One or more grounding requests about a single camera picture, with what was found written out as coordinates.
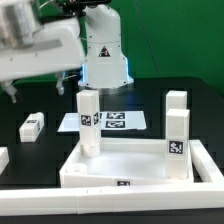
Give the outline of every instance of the black and white tag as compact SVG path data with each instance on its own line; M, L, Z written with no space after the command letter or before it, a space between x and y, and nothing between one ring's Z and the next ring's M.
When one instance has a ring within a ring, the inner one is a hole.
M117 181L117 186L131 186L131 182L130 181L118 180Z
M28 120L26 123L28 124L35 124L37 122L37 120Z
M107 121L106 128L125 128L125 121Z
M183 141L169 141L168 154L184 155Z
M40 132L40 122L37 123L37 131Z
M81 115L81 124L83 126L91 126L91 116Z
M107 119L125 119L125 113L119 113L119 112L109 112L107 113Z
M93 116L93 120L94 120L94 125L98 124L100 119L99 119L99 113L96 113L94 116Z

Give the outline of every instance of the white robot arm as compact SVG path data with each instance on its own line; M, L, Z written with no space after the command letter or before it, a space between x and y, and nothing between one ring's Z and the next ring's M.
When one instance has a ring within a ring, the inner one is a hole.
M34 0L0 1L0 82L16 101L15 79L80 68L84 50L76 18L40 25Z
M121 51L120 16L110 7L98 6L110 1L61 0L57 4L71 18L45 25L35 17L35 9L39 10L35 0L0 1L0 82L13 102L16 89L12 80L56 73L61 95L64 71L80 67L81 88L110 94L133 83L127 58ZM86 15L86 57L74 15Z

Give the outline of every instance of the black cable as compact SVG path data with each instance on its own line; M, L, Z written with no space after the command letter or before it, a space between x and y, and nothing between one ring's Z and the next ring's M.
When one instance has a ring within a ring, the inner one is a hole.
M136 13L137 13L137 16L138 16L138 19L139 19L139 23L140 23L140 25L142 27L142 30L143 30L143 33L144 33L144 36L145 36L145 39L146 39L146 43L147 43L147 46L148 46L148 49L149 49L150 55L152 57L153 64L155 66L157 75L160 77L159 68L158 68L158 65L157 65L157 62L156 62L156 59L155 59L154 52L152 50L152 46L150 44L150 38L147 35L146 29L145 29L145 25L144 25L142 17L141 17L138 0L134 0L134 4L135 4Z
M83 5L93 5L93 4L108 4L110 3L111 0L87 0L87 1L84 1L84 0L76 0L74 2L70 2L71 4L83 4Z

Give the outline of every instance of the warning label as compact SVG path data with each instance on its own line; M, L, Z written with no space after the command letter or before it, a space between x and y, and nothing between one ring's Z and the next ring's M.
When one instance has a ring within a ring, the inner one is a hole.
M99 57L110 57L110 53L105 46L101 50Z

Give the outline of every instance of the white paper sheet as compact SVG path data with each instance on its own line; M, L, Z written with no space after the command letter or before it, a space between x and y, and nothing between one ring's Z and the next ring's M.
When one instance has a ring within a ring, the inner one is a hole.
M101 112L101 130L144 130L146 129L143 111ZM79 131L78 113L67 113L58 132Z

